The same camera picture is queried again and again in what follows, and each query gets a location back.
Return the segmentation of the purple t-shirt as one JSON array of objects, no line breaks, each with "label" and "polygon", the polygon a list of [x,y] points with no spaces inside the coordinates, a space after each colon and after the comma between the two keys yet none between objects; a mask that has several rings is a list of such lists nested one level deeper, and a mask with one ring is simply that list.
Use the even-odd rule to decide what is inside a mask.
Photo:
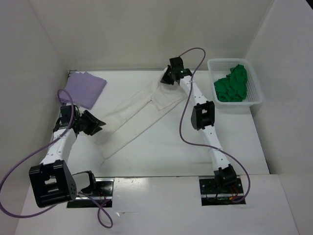
[{"label": "purple t-shirt", "polygon": [[64,88],[77,106],[91,110],[102,93],[107,81],[88,72],[72,73]]}]

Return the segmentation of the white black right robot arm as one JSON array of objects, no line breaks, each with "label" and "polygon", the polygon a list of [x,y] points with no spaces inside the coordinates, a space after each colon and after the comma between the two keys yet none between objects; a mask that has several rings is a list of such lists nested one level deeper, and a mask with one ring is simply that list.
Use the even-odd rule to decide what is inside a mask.
[{"label": "white black right robot arm", "polygon": [[204,138],[205,144],[212,149],[210,154],[215,188],[219,192],[226,192],[237,180],[237,174],[229,158],[223,153],[222,146],[215,129],[215,104],[208,101],[197,84],[191,79],[189,69],[174,68],[168,65],[162,76],[161,83],[168,85],[178,84],[188,94],[188,102],[193,105],[190,117],[193,129]]}]

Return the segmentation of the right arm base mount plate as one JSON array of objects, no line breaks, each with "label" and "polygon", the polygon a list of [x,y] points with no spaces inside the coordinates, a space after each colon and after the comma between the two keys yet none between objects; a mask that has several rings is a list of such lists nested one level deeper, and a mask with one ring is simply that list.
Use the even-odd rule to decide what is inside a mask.
[{"label": "right arm base mount plate", "polygon": [[199,178],[201,205],[202,206],[226,206],[226,205],[244,205],[244,190],[242,181],[238,177],[236,183],[227,188],[219,188],[213,177]]}]

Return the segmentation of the cream white t-shirt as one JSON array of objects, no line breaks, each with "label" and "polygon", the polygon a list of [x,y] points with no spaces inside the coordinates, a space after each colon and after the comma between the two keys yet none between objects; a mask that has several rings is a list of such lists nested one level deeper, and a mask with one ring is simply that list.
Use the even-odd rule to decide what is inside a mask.
[{"label": "cream white t-shirt", "polygon": [[178,84],[155,78],[109,113],[96,116],[106,125],[90,139],[106,160],[149,129],[187,97]]}]

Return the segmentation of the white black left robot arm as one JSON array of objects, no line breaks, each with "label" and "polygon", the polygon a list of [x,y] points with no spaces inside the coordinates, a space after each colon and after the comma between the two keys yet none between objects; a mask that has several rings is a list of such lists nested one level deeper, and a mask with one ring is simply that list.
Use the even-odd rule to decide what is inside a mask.
[{"label": "white black left robot arm", "polygon": [[61,108],[61,115],[53,128],[54,143],[48,148],[41,163],[29,170],[31,186],[39,208],[75,200],[77,186],[67,166],[72,146],[80,132],[92,136],[106,125],[87,110],[82,114],[75,111],[72,123],[70,118],[71,107]]}]

